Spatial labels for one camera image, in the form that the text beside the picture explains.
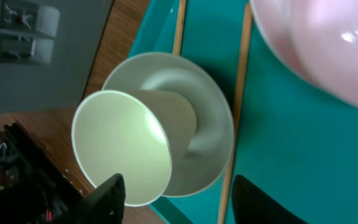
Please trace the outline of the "wooden chopstick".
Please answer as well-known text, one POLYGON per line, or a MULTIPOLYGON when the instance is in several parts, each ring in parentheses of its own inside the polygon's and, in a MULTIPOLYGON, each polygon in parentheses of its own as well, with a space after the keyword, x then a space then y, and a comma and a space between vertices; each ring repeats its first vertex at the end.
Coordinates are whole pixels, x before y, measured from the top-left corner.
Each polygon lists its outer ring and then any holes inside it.
POLYGON ((229 202, 229 193, 231 189, 231 178, 236 155, 237 136, 239 123, 241 119, 242 99, 247 75, 247 64, 249 58, 250 37, 252 33, 253 14, 250 3, 245 5, 244 17, 242 21, 241 46, 239 50, 239 62, 237 66, 237 77, 234 91, 234 102, 232 107, 232 116, 234 120, 234 149, 232 151, 229 163, 226 167, 221 197, 219 201, 218 224, 225 224, 226 210, 229 202))
POLYGON ((178 6, 177 23, 175 28, 175 38, 174 38, 173 51, 172 51, 174 55, 181 54, 181 46, 183 40, 183 30, 184 30, 185 14, 186 14, 186 4, 187 4, 187 0, 180 0, 178 6))

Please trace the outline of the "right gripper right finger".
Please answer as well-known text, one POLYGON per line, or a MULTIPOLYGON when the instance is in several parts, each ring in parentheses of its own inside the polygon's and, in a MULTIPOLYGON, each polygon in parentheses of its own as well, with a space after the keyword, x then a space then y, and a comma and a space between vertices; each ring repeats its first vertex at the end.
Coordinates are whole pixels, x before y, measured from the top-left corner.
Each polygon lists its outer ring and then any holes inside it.
POLYGON ((231 200, 234 220, 237 224, 305 224, 305 221, 281 206, 243 175, 234 177, 231 200))

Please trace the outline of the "large white plate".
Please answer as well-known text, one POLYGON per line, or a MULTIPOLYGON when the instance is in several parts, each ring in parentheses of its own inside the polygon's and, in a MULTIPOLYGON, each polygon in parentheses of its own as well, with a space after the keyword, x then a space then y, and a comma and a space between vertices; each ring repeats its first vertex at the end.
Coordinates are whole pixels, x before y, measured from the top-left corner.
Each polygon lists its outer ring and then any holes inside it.
POLYGON ((279 61, 358 107, 358 0, 252 0, 250 5, 279 61))

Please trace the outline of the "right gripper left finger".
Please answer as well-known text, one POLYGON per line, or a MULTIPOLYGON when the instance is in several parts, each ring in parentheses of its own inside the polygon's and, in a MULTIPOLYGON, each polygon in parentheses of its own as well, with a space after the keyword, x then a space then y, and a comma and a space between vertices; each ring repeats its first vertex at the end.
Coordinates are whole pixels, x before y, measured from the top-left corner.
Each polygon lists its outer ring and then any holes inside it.
POLYGON ((121 174, 114 174, 80 203, 56 218, 54 223, 121 224, 125 198, 124 178, 121 174))

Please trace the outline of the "white paper cup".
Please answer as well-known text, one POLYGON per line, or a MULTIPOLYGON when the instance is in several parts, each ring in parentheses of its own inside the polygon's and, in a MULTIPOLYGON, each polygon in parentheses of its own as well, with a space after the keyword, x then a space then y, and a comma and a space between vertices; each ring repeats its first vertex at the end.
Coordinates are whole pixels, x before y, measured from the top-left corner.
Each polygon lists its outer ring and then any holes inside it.
POLYGON ((71 142, 88 181, 124 178, 125 205, 157 200, 173 180, 196 132, 190 102, 172 91, 97 91, 77 108, 71 142))

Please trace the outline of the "grey bowl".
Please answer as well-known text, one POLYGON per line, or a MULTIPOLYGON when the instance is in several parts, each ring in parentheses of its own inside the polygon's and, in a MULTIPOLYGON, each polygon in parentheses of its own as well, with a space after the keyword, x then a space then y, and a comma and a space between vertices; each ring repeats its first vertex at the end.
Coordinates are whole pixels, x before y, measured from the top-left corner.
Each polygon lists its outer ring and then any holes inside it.
POLYGON ((195 136, 163 196, 197 194, 223 174, 234 149, 234 122, 223 92, 201 67, 178 55, 147 52, 120 63, 102 89, 173 91, 192 105, 195 136))

